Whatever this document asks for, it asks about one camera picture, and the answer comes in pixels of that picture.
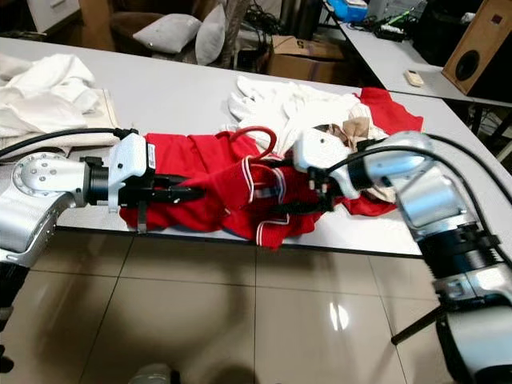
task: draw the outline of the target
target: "white table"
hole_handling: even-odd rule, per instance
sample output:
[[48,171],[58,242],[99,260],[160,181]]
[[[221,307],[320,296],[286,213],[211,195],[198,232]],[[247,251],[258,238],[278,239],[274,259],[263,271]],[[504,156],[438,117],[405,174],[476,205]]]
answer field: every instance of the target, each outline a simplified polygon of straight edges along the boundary
[[[326,0],[323,0],[323,3],[330,15],[334,16],[332,6]],[[392,42],[377,38],[371,32],[351,29],[347,23],[337,19],[334,22],[389,92],[512,107],[512,103],[509,102],[464,95],[441,73],[441,66],[432,66],[422,58],[419,52],[413,48],[411,41]],[[416,87],[409,84],[404,76],[406,70],[418,72],[425,85]]]
[[[235,79],[240,73],[235,71],[4,38],[0,38],[0,51],[30,60],[54,53],[76,54],[96,76],[97,85],[111,92],[122,126],[133,125],[141,134],[213,134],[221,124],[233,121],[226,100],[229,93],[236,90]],[[256,74],[244,75],[269,81],[289,81]],[[345,86],[310,84],[338,94],[358,91]],[[392,94],[392,97],[412,114],[425,118],[426,132],[455,139],[484,158],[512,191],[512,177],[442,100],[409,94]],[[491,228],[504,242],[504,248],[512,253],[512,208],[504,197],[463,154],[442,145],[438,146],[438,152],[447,156],[467,176],[482,201]],[[76,158],[85,153],[106,156],[107,150],[76,150],[72,156]],[[9,176],[10,167],[0,167],[0,192],[6,188]],[[116,214],[108,214],[104,206],[68,210],[60,217],[58,225],[74,229],[128,231],[124,221]],[[224,231],[204,234],[168,229],[157,234],[243,241]],[[315,232],[288,238],[286,244],[355,253],[419,255],[418,247],[398,212],[367,218],[350,216],[342,206],[333,213],[324,214]]]

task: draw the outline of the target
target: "tiled floor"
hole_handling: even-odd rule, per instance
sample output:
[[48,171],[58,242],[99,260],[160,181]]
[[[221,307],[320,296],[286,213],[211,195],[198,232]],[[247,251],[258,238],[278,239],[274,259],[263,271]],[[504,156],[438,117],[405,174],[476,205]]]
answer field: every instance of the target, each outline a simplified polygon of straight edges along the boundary
[[2,333],[10,383],[128,383],[165,362],[183,384],[451,382],[422,261],[58,232]]

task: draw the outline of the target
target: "gray pillow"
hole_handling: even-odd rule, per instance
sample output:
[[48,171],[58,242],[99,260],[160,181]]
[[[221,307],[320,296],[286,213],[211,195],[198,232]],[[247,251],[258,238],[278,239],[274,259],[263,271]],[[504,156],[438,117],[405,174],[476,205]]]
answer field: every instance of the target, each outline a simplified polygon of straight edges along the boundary
[[201,22],[189,14],[167,14],[134,34],[134,39],[151,50],[176,54],[190,42]]
[[207,66],[218,58],[225,37],[226,15],[222,4],[218,4],[206,16],[195,38],[195,57],[200,66]]

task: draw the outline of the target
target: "black cable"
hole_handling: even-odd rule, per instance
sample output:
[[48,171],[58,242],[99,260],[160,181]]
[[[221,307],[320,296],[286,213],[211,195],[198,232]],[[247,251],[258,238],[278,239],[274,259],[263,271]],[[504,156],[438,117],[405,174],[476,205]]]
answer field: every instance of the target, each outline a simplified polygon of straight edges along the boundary
[[[402,16],[403,14],[395,14],[386,16],[385,18],[381,20],[377,20],[375,16],[369,16],[368,18],[365,18],[361,20],[360,22],[348,22],[347,27],[350,30],[360,30],[363,32],[371,32],[374,33],[380,26],[387,24],[389,21],[391,21],[393,18],[396,18],[398,16]],[[397,20],[393,26],[396,26],[398,28],[401,28],[404,30],[406,37],[409,38],[411,36],[411,30],[418,24],[418,19],[408,14],[406,16],[403,16],[399,20]]]
[[128,134],[137,134],[136,130],[122,130],[120,128],[77,128],[74,130],[58,130],[49,134],[40,134],[34,138],[28,138],[22,142],[17,142],[12,146],[8,146],[3,150],[0,150],[0,158],[3,158],[7,154],[19,150],[25,146],[30,146],[36,142],[43,142],[51,138],[60,138],[61,136],[70,136],[72,134],[113,134],[118,138],[124,138]]
[[[352,154],[350,157],[348,157],[340,162],[337,162],[333,166],[327,168],[326,173],[330,174],[337,168],[346,166],[351,162],[355,162],[361,158],[370,156],[371,154],[378,154],[381,152],[391,152],[391,151],[396,151],[396,150],[411,152],[411,153],[423,155],[424,157],[432,158],[433,160],[440,162],[446,168],[451,170],[458,177],[461,184],[464,186],[464,189],[466,190],[468,196],[470,197],[471,203],[473,204],[473,207],[477,214],[477,217],[480,220],[483,231],[487,235],[492,235],[490,228],[489,228],[489,224],[487,223],[486,217],[483,213],[483,210],[480,207],[480,204],[478,203],[476,195],[473,192],[473,189],[471,188],[470,184],[467,182],[466,178],[464,178],[464,176],[459,172],[459,170],[457,168],[455,168],[450,162],[448,162],[443,157],[441,157],[438,154],[435,154],[429,150],[422,150],[419,148],[415,148],[413,146],[382,146],[379,148],[368,149],[368,150],[365,150],[364,152]],[[499,254],[499,256],[503,259],[504,263],[507,264],[508,267],[512,269],[512,260],[505,254],[505,252],[499,246],[495,246],[494,249]]]
[[498,178],[498,176],[496,176],[496,174],[492,171],[492,169],[489,168],[489,166],[487,164],[485,164],[484,161],[479,156],[477,156],[474,152],[471,152],[464,146],[461,146],[457,142],[454,142],[453,140],[450,140],[448,138],[444,138],[443,136],[438,136],[436,134],[428,134],[427,136],[429,138],[432,138],[433,140],[437,140],[439,142],[444,142],[445,144],[448,144],[454,148],[457,148],[461,152],[464,152],[465,154],[467,154],[471,159],[473,159],[473,161],[475,161],[477,164],[479,164],[480,167],[483,168],[485,172],[487,172],[489,177],[492,178],[493,182],[496,184],[496,186],[498,186],[499,190],[506,197],[508,202],[512,205],[512,195],[510,195],[509,191],[507,190],[507,188],[505,188],[505,185]]
[[244,20],[255,29],[258,35],[258,48],[260,50],[266,49],[268,35],[282,34],[281,21],[272,14],[265,12],[256,0],[249,4]]

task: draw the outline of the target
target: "black wire bundle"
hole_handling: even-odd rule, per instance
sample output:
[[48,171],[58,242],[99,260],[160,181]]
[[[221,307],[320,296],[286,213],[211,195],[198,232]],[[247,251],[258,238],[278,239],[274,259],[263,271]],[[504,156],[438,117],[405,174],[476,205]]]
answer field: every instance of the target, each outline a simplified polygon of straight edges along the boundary
[[258,34],[259,49],[266,48],[266,38],[268,35],[272,36],[273,34],[282,33],[282,25],[279,19],[265,12],[256,0],[253,0],[253,3],[247,8],[244,20],[248,22],[250,26],[255,29],[256,34]]
[[[364,20],[360,22],[350,22],[348,24],[349,29],[351,30],[362,30],[365,32],[375,32],[377,28],[380,26],[388,23],[393,18],[396,18],[397,16],[400,16],[399,14],[393,15],[393,16],[387,16],[383,18],[382,20],[377,20],[375,16],[369,16],[368,18],[365,18]],[[412,32],[414,31],[414,27],[418,24],[418,19],[408,14],[407,16],[404,16],[403,18],[397,20],[392,24],[392,26],[396,26],[398,28],[402,28],[407,36],[411,36]]]

